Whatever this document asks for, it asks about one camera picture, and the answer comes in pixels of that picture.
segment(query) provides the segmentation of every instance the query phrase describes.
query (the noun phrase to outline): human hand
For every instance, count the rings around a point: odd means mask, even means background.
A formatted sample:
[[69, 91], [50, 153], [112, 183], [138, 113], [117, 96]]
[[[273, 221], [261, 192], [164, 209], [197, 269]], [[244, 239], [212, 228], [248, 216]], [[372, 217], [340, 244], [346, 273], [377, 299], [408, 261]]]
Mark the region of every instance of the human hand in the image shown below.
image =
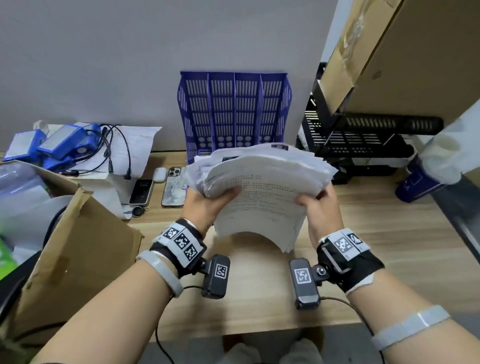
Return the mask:
[[221, 209], [237, 197], [240, 192], [241, 187], [237, 186], [226, 190], [217, 198], [210, 199], [202, 196], [193, 188], [189, 188], [180, 218], [186, 218], [191, 221], [202, 236], [205, 237]]
[[317, 198], [303, 194], [297, 197], [295, 203], [307, 208], [308, 235], [315, 250], [321, 238], [344, 228], [332, 183]]

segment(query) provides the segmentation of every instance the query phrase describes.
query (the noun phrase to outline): white cloth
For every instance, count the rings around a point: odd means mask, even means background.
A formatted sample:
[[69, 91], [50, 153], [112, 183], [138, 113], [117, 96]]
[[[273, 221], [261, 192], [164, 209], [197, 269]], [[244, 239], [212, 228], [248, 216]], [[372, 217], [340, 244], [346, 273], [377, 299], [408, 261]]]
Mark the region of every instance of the white cloth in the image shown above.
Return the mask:
[[[257, 348], [244, 343], [235, 345], [217, 364], [258, 364], [261, 363]], [[323, 364], [317, 347], [308, 339], [293, 343], [290, 351], [280, 359], [279, 364]]]

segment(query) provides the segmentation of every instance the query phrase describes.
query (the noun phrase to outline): blue battery pack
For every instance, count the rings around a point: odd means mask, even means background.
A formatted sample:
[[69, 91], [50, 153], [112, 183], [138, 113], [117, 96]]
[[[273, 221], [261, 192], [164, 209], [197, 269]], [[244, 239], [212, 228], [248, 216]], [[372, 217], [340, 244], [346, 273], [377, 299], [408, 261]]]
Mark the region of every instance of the blue battery pack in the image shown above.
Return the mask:
[[66, 156], [62, 160], [57, 160], [51, 157], [47, 157], [43, 160], [42, 167], [46, 170], [50, 170], [55, 173], [63, 172], [64, 170], [68, 170], [75, 166], [75, 160], [70, 157]]
[[37, 148], [47, 139], [47, 136], [40, 129], [29, 132], [18, 133], [13, 137], [3, 161], [21, 160], [32, 164], [41, 161], [41, 155]]
[[93, 130], [94, 132], [102, 134], [100, 125], [88, 124], [83, 128], [87, 131], [87, 136], [77, 144], [77, 147], [70, 154], [74, 158], [80, 158], [95, 152], [98, 148], [98, 144], [100, 143], [100, 136], [96, 133], [89, 132], [89, 130]]
[[85, 137], [87, 132], [78, 125], [65, 124], [37, 149], [48, 157], [62, 160], [70, 154]]

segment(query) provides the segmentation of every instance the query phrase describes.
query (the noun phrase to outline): desk surface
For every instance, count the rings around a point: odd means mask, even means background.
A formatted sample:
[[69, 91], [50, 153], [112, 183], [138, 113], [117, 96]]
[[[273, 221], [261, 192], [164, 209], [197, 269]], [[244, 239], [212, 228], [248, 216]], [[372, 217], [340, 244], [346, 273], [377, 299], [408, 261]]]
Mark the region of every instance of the desk surface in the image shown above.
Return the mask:
[[[156, 167], [184, 166], [185, 152], [153, 153], [145, 170], [151, 178]], [[336, 186], [345, 226], [353, 229], [399, 279], [433, 303], [452, 313], [480, 311], [480, 266], [429, 196], [413, 203], [399, 201], [393, 177], [354, 178]], [[130, 225], [145, 236], [141, 250], [180, 215], [179, 208], [163, 208], [164, 183], [156, 184], [150, 209]], [[358, 322], [348, 306], [325, 301], [318, 310], [299, 312], [294, 306], [288, 261], [305, 257], [316, 264], [304, 223], [294, 251], [283, 254], [268, 239], [253, 233], [228, 237], [208, 232], [207, 255], [231, 260], [228, 291], [221, 300], [203, 298], [186, 290], [173, 300], [160, 319], [161, 340], [269, 331]], [[184, 285], [201, 284], [203, 276], [182, 278]], [[325, 283], [323, 296], [345, 298]]]

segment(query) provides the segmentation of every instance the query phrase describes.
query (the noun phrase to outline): smartphone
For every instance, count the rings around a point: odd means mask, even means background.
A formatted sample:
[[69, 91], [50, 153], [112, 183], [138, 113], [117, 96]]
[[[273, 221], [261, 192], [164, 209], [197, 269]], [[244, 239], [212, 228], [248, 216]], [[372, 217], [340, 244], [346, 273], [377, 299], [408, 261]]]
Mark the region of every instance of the smartphone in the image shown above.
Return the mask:
[[153, 191], [153, 180], [139, 179], [135, 182], [135, 186], [130, 196], [130, 205], [147, 206], [150, 202], [150, 196]]
[[182, 207], [187, 194], [185, 167], [172, 167], [168, 170], [163, 190], [162, 206]]

